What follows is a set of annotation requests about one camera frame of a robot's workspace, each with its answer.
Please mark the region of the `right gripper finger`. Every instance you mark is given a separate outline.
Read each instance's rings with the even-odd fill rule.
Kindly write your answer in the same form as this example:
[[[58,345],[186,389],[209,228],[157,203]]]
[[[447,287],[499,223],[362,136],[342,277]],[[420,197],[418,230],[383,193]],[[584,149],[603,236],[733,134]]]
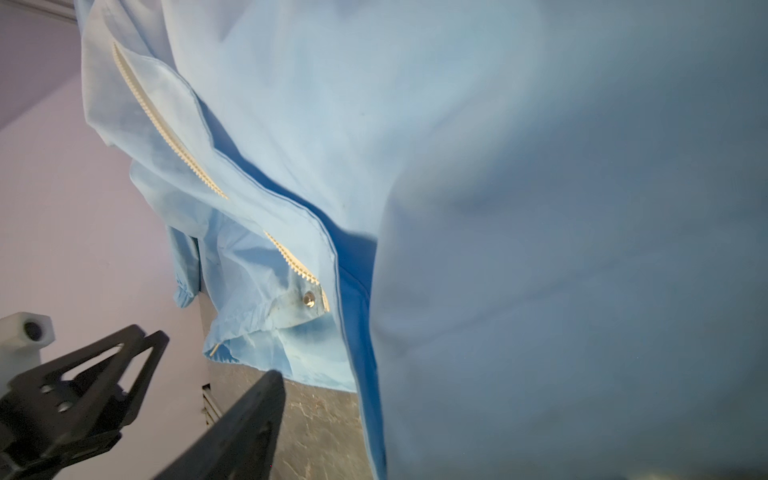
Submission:
[[[268,479],[286,402],[284,379],[270,370],[159,479]]]

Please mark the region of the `light blue zip jacket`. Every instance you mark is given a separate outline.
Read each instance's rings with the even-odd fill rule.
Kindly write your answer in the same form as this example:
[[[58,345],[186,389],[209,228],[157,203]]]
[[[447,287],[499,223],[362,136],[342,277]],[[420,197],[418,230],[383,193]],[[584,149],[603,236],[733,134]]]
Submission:
[[[80,1],[203,350],[378,479],[767,469],[763,1]]]

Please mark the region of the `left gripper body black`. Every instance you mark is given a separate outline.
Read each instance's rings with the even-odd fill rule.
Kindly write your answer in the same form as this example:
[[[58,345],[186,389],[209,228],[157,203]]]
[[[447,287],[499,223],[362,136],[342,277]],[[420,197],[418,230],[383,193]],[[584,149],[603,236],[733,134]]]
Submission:
[[[63,469],[102,455],[120,440],[120,389],[89,411],[93,425],[72,435],[67,423],[85,389],[46,384],[28,396],[12,389],[1,399],[1,477],[52,479]]]

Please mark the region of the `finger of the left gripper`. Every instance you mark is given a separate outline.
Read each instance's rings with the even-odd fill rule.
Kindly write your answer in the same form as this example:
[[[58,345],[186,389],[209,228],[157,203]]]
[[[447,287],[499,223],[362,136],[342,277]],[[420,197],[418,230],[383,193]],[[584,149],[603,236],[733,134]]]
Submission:
[[[168,343],[129,325],[16,376],[10,404],[43,429],[120,429],[137,418]]]

